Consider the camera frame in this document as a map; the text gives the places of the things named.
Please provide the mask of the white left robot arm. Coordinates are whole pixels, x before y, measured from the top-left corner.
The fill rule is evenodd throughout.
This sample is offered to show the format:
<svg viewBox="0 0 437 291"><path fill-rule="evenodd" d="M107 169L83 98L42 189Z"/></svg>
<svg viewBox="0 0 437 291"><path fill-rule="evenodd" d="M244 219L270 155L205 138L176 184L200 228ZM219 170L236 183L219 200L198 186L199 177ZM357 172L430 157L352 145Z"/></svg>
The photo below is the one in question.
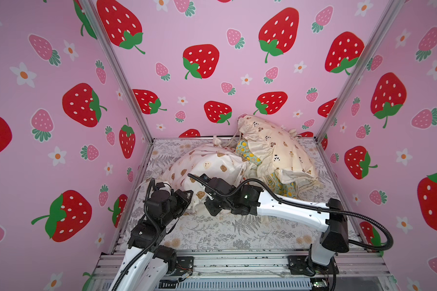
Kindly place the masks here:
<svg viewBox="0 0 437 291"><path fill-rule="evenodd" d="M180 218L191 203L193 191L148 189L144 216L132 229L112 291L152 291L175 271L177 252L161 244L168 225Z"/></svg>

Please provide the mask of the yellow lemon print pillow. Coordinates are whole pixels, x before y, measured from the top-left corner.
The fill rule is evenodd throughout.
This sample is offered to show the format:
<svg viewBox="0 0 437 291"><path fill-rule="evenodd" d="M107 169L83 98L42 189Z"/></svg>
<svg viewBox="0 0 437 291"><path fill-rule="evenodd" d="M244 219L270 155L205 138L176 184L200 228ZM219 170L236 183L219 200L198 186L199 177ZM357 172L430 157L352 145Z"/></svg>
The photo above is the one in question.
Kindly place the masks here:
<svg viewBox="0 0 437 291"><path fill-rule="evenodd" d="M244 174L245 178L257 178L262 180L275 194L289 198L299 199L298 186L295 182L284 184L281 182L275 171L268 168L267 165L262 167L262 160L253 154L249 148L246 139L240 139L237 143L235 153L244 161L251 163L250 168Z"/></svg>

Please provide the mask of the aluminium frame corner post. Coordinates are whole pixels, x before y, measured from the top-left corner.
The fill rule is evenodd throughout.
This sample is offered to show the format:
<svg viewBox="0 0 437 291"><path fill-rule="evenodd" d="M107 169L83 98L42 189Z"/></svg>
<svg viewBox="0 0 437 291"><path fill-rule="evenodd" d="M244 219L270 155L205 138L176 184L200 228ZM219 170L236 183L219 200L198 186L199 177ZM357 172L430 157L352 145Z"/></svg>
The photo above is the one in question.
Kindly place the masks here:
<svg viewBox="0 0 437 291"><path fill-rule="evenodd" d="M109 41L106 31L103 27L102 21L98 16L96 6L93 1L82 0L81 5L83 6L87 19L93 28L93 31L97 35L98 41L104 51L106 58L112 68L112 71L120 85L121 90L127 100L127 103L132 110L132 113L137 120L139 127L141 128L148 144L152 144L154 139L148 129L147 123L143 118L142 111L140 110L135 95L132 91L131 86L126 78L126 75L120 65L120 62L112 48L112 43Z"/></svg>
<svg viewBox="0 0 437 291"><path fill-rule="evenodd" d="M375 29L365 45L365 49L361 54L360 60L355 65L351 75L348 77L347 81L342 87L342 90L339 92L335 105L324 121L320 131L314 137L314 140L318 146L322 145L324 136L328 133L333 121L337 117L337 114L341 111L349 95L356 87L358 79L362 76L368 61L380 46L382 40L392 26L403 5L404 1L401 0L389 1L386 5L384 12L382 13L378 23L375 26Z"/></svg>

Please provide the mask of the beige animal print pillow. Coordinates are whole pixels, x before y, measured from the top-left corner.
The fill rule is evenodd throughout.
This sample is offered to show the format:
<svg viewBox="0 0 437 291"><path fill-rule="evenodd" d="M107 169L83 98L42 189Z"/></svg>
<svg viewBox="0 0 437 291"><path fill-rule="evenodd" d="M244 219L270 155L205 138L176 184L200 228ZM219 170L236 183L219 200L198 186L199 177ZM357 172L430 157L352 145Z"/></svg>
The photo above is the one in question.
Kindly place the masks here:
<svg viewBox="0 0 437 291"><path fill-rule="evenodd" d="M295 182L300 191L318 183L313 163L295 137L273 123L254 115L238 119L240 139L246 139L253 154L275 171L281 182Z"/></svg>

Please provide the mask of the cream bear print pillow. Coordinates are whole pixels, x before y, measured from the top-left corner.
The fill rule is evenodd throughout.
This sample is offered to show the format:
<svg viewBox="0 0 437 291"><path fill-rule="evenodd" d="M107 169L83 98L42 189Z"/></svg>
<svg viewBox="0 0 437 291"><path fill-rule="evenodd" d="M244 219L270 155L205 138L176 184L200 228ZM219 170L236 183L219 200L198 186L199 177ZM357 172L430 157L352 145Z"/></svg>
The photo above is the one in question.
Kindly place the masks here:
<svg viewBox="0 0 437 291"><path fill-rule="evenodd" d="M225 147L219 139L213 141L185 139L160 141L152 153L155 167L152 177L167 182L174 189L193 191L193 198L186 213L205 213L204 202L208 195L205 187L188 177L205 174L209 178L222 178L232 186L239 185L249 172L251 163L235 153L235 148Z"/></svg>

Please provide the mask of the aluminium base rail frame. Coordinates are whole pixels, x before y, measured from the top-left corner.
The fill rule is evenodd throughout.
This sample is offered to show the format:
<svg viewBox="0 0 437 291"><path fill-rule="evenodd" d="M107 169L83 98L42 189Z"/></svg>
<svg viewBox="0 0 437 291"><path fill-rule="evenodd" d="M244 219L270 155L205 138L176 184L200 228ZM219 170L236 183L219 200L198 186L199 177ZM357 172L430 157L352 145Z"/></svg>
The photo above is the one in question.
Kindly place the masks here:
<svg viewBox="0 0 437 291"><path fill-rule="evenodd" d="M153 291L398 291L400 288L377 253L355 250L335 256L338 275L292 275L288 256L305 251L177 251L194 257L187 278L165 275ZM90 291L110 287L125 254L103 255L87 285Z"/></svg>

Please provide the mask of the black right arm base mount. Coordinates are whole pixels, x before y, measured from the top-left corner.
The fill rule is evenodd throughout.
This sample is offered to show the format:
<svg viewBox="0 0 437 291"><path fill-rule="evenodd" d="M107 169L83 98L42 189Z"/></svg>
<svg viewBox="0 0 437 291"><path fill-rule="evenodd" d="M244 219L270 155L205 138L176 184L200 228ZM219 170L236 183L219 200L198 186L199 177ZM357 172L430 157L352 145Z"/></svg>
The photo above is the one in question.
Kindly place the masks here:
<svg viewBox="0 0 437 291"><path fill-rule="evenodd" d="M314 277L316 275L339 274L339 269L334 258L330 260L327 266L313 263L309 255L292 255L288 256L287 260L288 269L292 275Z"/></svg>

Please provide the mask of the aluminium frame corner post left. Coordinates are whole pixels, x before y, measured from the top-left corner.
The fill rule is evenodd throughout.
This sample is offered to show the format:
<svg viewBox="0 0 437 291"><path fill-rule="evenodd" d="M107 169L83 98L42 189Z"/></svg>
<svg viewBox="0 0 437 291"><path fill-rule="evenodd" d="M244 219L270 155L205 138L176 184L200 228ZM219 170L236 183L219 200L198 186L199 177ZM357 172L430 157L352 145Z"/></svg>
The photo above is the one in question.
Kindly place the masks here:
<svg viewBox="0 0 437 291"><path fill-rule="evenodd" d="M96 6L93 1L82 0L81 5L83 6L87 19L93 28L93 31L97 35L98 41L104 51L106 58L112 68L112 71L120 85L121 90L127 100L127 103L132 110L132 113L137 120L139 127L141 128L148 144L152 144L154 139L148 129L147 123L143 118L142 111L140 110L135 95L132 91L131 86L126 78L126 75L120 65L120 62L112 48L112 43L109 41L106 31L103 27L102 21L98 16Z"/></svg>

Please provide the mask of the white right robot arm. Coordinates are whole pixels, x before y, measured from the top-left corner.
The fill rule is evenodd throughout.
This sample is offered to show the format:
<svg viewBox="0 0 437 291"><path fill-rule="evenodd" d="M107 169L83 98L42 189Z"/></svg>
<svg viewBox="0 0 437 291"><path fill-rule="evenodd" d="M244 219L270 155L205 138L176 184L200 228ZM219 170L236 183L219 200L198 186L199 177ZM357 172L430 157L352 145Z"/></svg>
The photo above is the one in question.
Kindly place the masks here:
<svg viewBox="0 0 437 291"><path fill-rule="evenodd" d="M305 263L308 267L327 267L337 253L350 250L347 214L339 200L307 202L276 195L263 181L250 178L232 186L221 178L188 177L205 187L208 198L205 206L212 216L223 210L234 215L267 216L304 224L319 232L310 246Z"/></svg>

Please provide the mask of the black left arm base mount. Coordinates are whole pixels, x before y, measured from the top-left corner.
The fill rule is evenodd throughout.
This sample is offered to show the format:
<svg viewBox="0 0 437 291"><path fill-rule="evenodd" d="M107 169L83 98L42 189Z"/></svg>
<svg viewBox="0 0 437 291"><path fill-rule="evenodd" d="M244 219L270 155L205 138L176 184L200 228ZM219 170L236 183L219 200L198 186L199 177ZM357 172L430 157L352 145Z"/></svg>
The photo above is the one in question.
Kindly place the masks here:
<svg viewBox="0 0 437 291"><path fill-rule="evenodd" d="M167 264L167 276L176 276L187 278L193 274L194 257L178 256L177 251L173 248L160 246L157 251L157 256Z"/></svg>

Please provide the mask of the aluminium frame corner post right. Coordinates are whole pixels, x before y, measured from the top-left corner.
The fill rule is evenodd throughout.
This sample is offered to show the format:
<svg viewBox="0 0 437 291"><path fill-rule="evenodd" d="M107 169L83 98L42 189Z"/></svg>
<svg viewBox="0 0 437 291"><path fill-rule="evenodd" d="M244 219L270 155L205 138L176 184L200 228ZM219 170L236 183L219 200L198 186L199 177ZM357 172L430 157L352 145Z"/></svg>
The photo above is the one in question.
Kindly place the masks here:
<svg viewBox="0 0 437 291"><path fill-rule="evenodd" d="M382 40L392 26L403 5L404 1L401 0L389 1L386 5L384 12L382 13L378 23L375 26L375 29L365 45L365 49L361 54L360 60L355 65L351 75L348 77L347 81L342 87L342 90L339 92L335 105L324 121L320 131L314 137L314 140L318 146L322 145L324 136L328 133L333 121L337 117L337 114L341 111L349 95L356 87L358 79L362 76L368 61L380 46Z"/></svg>

